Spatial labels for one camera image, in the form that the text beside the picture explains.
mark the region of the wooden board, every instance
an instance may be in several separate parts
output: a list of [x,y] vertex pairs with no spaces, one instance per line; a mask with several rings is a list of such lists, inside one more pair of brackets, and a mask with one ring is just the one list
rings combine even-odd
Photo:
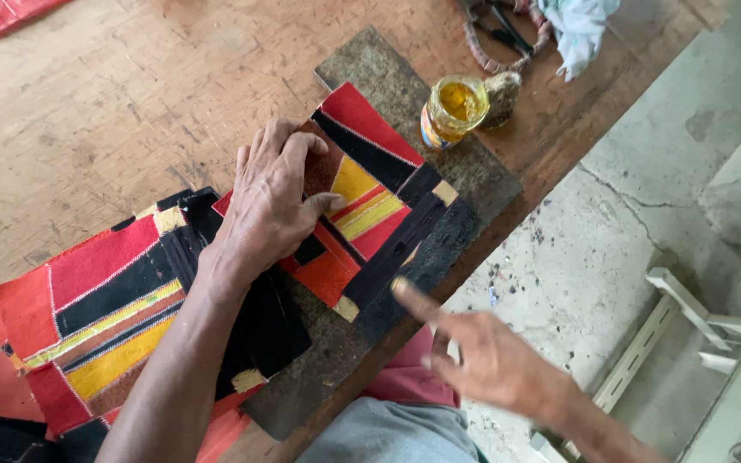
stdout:
[[431,88],[374,26],[365,27],[339,47],[314,69],[314,74],[329,90],[351,82],[468,201],[481,219],[479,226],[490,225],[522,191],[522,184],[476,137],[468,137],[442,152],[425,146],[419,121]]
[[[419,132],[419,114],[431,89],[373,26],[365,27],[325,59],[315,74],[330,90],[350,81],[458,191],[459,199],[416,249],[413,262],[397,271],[425,292],[431,291],[445,278],[459,254],[520,193],[522,185],[475,137],[445,152],[425,146]],[[379,314],[371,323],[375,329],[369,330],[362,324],[362,317],[348,324],[334,316],[298,282],[288,278],[286,285],[293,288],[294,299],[306,315],[305,326],[314,345],[241,407],[277,440],[287,438],[314,413],[376,340],[404,315],[383,290],[362,309]]]
[[[623,1],[599,57],[569,84],[553,45],[534,58],[514,118],[480,136],[524,192],[434,297],[453,294],[691,39],[722,22],[726,2]],[[0,39],[0,282],[186,184],[230,189],[236,149],[271,117],[306,117],[327,95],[311,70],[368,24],[428,83],[485,77],[463,19],[455,0],[76,0]],[[379,342],[285,442],[251,425],[222,460],[292,459],[412,329]]]

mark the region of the yellow leather piece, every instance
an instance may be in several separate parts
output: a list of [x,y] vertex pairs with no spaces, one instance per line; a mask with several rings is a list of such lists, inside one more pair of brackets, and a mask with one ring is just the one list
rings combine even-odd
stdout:
[[118,322],[133,316],[134,314],[139,312],[139,310],[150,307],[152,304],[155,304],[161,299],[167,298],[171,294],[178,292],[180,289],[182,289],[182,284],[179,283],[178,279],[174,279],[170,283],[160,286],[158,289],[151,292],[147,296],[144,296],[129,303],[127,306],[113,312],[107,317],[97,321],[93,325],[86,326],[76,333],[67,336],[67,338],[60,340],[56,344],[47,347],[46,349],[42,349],[39,352],[36,352],[35,354],[25,359],[25,365],[29,368],[41,367],[42,365],[50,362],[59,355],[62,355],[63,353],[76,347],[80,343],[83,343],[90,337],[96,336],[97,334],[107,330],[111,326],[116,325]]
[[157,225],[160,237],[175,228],[188,224],[177,206],[173,206],[162,212],[153,213],[153,222]]
[[377,196],[385,197],[380,201],[376,201],[372,207],[363,209],[365,207],[365,204],[363,204],[362,207],[359,207],[354,211],[359,212],[362,210],[363,213],[356,215],[350,213],[335,223],[336,228],[339,229],[348,241],[360,236],[364,232],[367,232],[369,228],[382,222],[391,216],[391,214],[404,207],[402,201],[400,201],[396,196],[391,195],[388,191],[380,193]]
[[343,195],[350,204],[371,191],[379,183],[367,174],[353,159],[348,156],[342,158],[339,171],[334,179],[334,186],[330,189],[334,193]]
[[67,381],[80,397],[88,400],[93,394],[101,391],[102,388],[120,377],[130,367],[153,352],[153,349],[159,343],[159,339],[167,331],[170,322],[173,321],[174,316],[175,314],[139,333],[135,338],[119,344],[115,349],[101,357],[97,357],[76,370],[65,374]]

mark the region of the cloth rag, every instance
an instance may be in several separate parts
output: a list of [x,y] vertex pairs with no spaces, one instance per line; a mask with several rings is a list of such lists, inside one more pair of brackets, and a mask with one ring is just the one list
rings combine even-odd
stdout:
[[562,55],[558,76],[564,73],[565,81],[571,81],[596,58],[606,20],[617,8],[619,0],[539,0]]

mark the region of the person's right hand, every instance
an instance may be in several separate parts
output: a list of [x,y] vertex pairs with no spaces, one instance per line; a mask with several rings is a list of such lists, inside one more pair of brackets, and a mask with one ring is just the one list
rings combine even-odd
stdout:
[[561,420],[565,401],[579,393],[570,376],[546,362],[491,312],[451,315],[401,277],[391,288],[414,318],[436,324],[437,339],[458,342],[460,365],[436,349],[426,360],[459,394],[551,425]]

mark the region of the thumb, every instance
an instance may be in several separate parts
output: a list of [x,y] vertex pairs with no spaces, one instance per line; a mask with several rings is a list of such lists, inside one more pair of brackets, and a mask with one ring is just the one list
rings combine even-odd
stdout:
[[307,198],[302,204],[303,209],[314,221],[324,213],[344,209],[346,206],[344,196],[338,193],[319,193]]
[[459,394],[464,394],[465,372],[450,355],[426,355],[422,357],[422,365],[450,384]]

